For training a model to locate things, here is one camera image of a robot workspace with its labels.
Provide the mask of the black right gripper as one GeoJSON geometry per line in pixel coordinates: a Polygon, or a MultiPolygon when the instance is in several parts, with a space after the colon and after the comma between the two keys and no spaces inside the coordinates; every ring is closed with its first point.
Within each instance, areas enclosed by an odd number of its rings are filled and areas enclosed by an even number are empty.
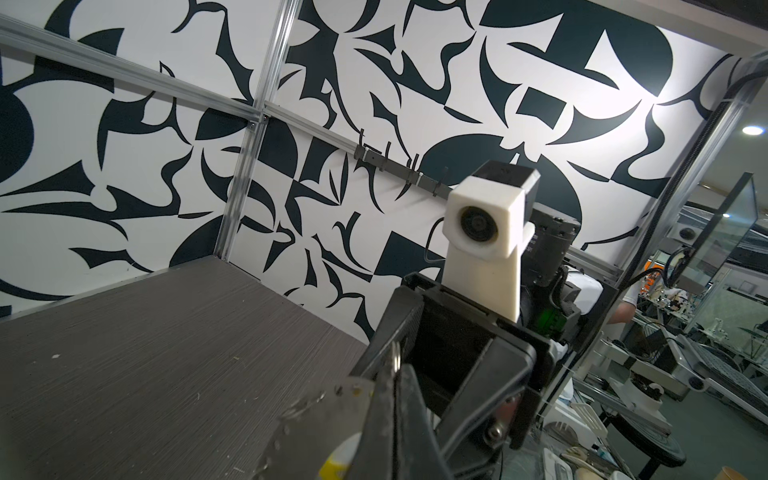
{"type": "Polygon", "coordinates": [[[555,370],[554,344],[422,274],[402,284],[350,376],[373,380],[398,343],[440,420],[435,435],[449,471],[479,478],[506,441],[520,447],[533,426],[555,370]]]}

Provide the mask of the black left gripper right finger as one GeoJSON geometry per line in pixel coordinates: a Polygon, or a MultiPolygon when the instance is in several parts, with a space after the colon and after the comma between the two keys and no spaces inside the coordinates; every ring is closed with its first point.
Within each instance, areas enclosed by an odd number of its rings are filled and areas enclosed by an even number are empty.
{"type": "Polygon", "coordinates": [[[417,375],[408,364],[396,378],[395,478],[453,478],[429,422],[417,375]]]}

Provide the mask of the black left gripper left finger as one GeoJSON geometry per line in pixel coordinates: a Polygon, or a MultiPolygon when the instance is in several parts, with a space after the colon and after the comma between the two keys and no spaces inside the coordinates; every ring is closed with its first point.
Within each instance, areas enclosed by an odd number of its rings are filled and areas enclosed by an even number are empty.
{"type": "Polygon", "coordinates": [[[385,368],[375,388],[347,480],[392,479],[395,473],[395,373],[385,368]]]}

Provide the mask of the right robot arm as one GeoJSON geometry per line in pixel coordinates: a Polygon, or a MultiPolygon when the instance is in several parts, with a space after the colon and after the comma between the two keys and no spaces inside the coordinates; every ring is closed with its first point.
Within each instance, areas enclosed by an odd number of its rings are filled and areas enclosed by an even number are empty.
{"type": "Polygon", "coordinates": [[[352,369],[375,384],[351,479],[487,479],[540,420],[563,365],[595,316],[565,259],[577,222],[543,205],[522,257],[516,321],[419,273],[392,293],[352,369]]]}

